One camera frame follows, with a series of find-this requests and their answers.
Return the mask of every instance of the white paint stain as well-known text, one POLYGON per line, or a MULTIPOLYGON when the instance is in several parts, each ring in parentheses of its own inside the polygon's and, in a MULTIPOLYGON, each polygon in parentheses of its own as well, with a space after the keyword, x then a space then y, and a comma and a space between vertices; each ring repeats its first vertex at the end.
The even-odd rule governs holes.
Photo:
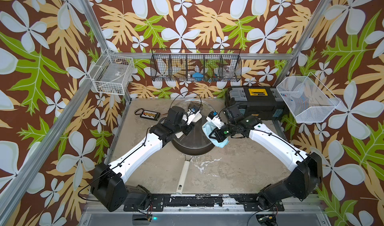
POLYGON ((194 165, 195 165, 195 167, 197 167, 197 168, 200 170, 200 174, 203 174, 203 171, 205 170, 205 167, 203 167, 203 165, 207 167, 209 163, 213 163, 213 162, 215 162, 215 161, 220 161, 220 159, 221 159, 221 158, 219 158, 219 159, 214 159, 213 161, 205 161, 205 162, 202 162, 202 163, 200 164, 200 166, 199 166, 199 165, 196 165, 196 164, 194 164, 194 165))
POLYGON ((223 197, 223 204, 236 204, 237 201, 234 198, 224 198, 223 197))

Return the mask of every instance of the blue object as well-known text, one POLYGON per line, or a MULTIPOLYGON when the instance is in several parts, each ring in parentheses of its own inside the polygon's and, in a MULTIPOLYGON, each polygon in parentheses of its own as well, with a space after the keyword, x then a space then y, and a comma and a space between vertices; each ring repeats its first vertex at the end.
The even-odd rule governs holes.
POLYGON ((201 127, 203 129, 204 134, 207 136, 207 138, 216 146, 219 148, 223 148, 225 145, 228 144, 229 139, 226 138, 223 142, 219 143, 216 139, 209 138, 209 134, 216 128, 216 126, 213 123, 206 122, 201 127))
POLYGON ((204 75, 202 75, 201 73, 194 73, 192 77, 194 77, 197 81, 201 81, 203 80, 204 75))

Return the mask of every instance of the yellow label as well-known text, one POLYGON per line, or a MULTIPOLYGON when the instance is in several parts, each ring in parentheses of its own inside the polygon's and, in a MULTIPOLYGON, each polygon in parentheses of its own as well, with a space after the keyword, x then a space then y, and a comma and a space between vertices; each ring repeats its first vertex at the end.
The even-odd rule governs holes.
POLYGON ((249 88, 248 90, 251 96, 268 96, 264 88, 249 88))

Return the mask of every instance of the black cable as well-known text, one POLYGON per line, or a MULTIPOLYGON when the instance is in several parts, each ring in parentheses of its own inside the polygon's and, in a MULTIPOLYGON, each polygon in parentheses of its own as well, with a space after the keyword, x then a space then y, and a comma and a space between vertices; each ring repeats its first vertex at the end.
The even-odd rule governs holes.
POLYGON ((289 147, 291 147, 294 151, 295 151, 295 154, 297 153, 302 159, 303 159, 303 162, 305 163, 305 166, 307 167, 307 171, 308 171, 308 183, 307 183, 307 185, 309 184, 309 180, 310 180, 310 167, 308 166, 308 163, 305 161, 305 158, 300 154, 300 152, 299 151, 296 151, 296 149, 294 148, 294 147, 292 147, 292 145, 290 144, 290 143, 288 143, 288 142, 286 142, 284 139, 282 139, 281 137, 278 137, 278 136, 275 136, 275 135, 273 135, 272 133, 268 133, 268 132, 265 132, 265 131, 263 131, 263 130, 258 130, 258 129, 251 129, 251 128, 244 128, 244 129, 242 129, 242 130, 255 130, 255 131, 259 131, 259 132, 262 132, 262 133, 266 133, 266 134, 268 134, 269 136, 274 136, 275 138, 278 138, 278 139, 280 139, 281 141, 283 141, 285 144, 287 144, 289 147))
POLYGON ((141 211, 140 211, 140 210, 138 210, 138 209, 137 209, 137 212, 139 212, 139 213, 142 213, 142 214, 144 214, 144 215, 147 215, 146 213, 143 213, 143 212, 141 212, 141 211))
POLYGON ((86 201, 92 201, 92 202, 100 202, 99 200, 89 200, 89 199, 86 199, 86 198, 83 198, 80 196, 80 193, 81 191, 83 191, 84 189, 86 189, 88 186, 90 186, 91 184, 93 184, 96 180, 98 180, 99 178, 101 178, 102 176, 104 176, 105 174, 109 173, 110 171, 112 171, 113 169, 117 168, 118 166, 121 166, 121 164, 129 157, 131 156, 133 153, 135 153, 137 150, 139 150, 142 146, 145 146, 145 142, 147 141, 147 136, 148 136, 148 130, 150 128, 147 128, 147 133, 145 135, 145 140, 143 142, 142 145, 140 145, 140 147, 138 147, 135 151, 131 152, 128 156, 125 157, 125 159, 123 159, 121 162, 119 162, 116 166, 114 166, 113 168, 109 169, 108 171, 106 171, 105 173, 103 173, 102 175, 98 176, 96 179, 94 179, 92 182, 90 182, 87 186, 83 187, 78 193, 77 193, 77 196, 79 196, 79 198, 83 199, 83 200, 86 200, 86 201))
POLYGON ((134 112, 134 114, 135 114, 135 115, 140 115, 140 114, 142 114, 143 112, 144 112, 144 108, 137 108, 136 111, 134 112))
POLYGON ((256 213, 252 214, 252 215, 249 217, 248 221, 247 221, 247 226, 248 226, 249 221, 251 220, 251 218, 252 218, 253 215, 255 215, 255 214, 257 214, 257 213, 260 213, 261 211, 269 210, 269 209, 272 208, 275 204, 276 204, 276 202, 274 202, 271 206, 269 206, 269 208, 267 208, 267 209, 263 209, 263 210, 259 210, 259 211, 257 211, 256 213))
MULTIPOLYGON (((177 95, 173 100, 172 100, 172 103, 170 103, 170 106, 169 106, 169 109, 172 107, 172 104, 173 104, 173 102, 175 102, 175 100, 181 95, 181 94, 183 94, 183 93, 180 93, 179 95, 177 95)), ((197 110, 197 112, 200 110, 200 108, 201 108, 201 106, 202 106, 202 104, 203 104, 203 101, 201 100, 201 97, 200 97, 200 95, 199 94, 197 94, 197 93, 195 93, 197 96, 199 96, 199 99, 200 99, 200 106, 199 106, 199 109, 197 110)), ((189 118, 189 116, 192 114, 192 112, 187 116, 187 120, 186 120, 186 122, 188 122, 188 118, 189 118)))

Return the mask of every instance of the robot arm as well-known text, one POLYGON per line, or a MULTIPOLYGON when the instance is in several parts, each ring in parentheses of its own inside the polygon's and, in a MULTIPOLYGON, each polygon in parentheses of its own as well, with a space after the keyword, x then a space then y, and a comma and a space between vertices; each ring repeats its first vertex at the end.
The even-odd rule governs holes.
POLYGON ((110 211, 122 204, 144 210, 148 207, 151 193, 141 185, 125 185, 128 178, 147 158, 159 151, 175 137, 188 135, 201 119, 200 106, 191 104, 188 113, 174 106, 168 116, 151 127, 149 133, 126 154, 111 162, 95 166, 91 193, 110 211))
POLYGON ((111 162, 109 165, 116 174, 120 174, 124 183, 132 173, 149 158, 152 154, 159 151, 166 143, 174 137, 181 137, 183 134, 188 135, 193 126, 191 123, 196 123, 201 119, 200 111, 193 113, 188 111, 187 116, 182 114, 182 123, 180 127, 172 126, 175 123, 173 116, 168 116, 164 123, 159 123, 151 128, 149 133, 135 147, 129 150, 126 154, 111 162))
POLYGON ((286 179, 267 185, 258 193, 257 202, 261 210, 272 206, 277 200, 292 196, 303 200, 321 183, 323 173, 319 155, 307 154, 290 145, 254 116, 244 118, 237 106, 227 108, 227 116, 228 124, 215 118, 214 113, 207 117, 208 121, 220 126, 213 130, 209 138, 223 142, 225 138, 240 133, 260 143, 292 172, 286 179))

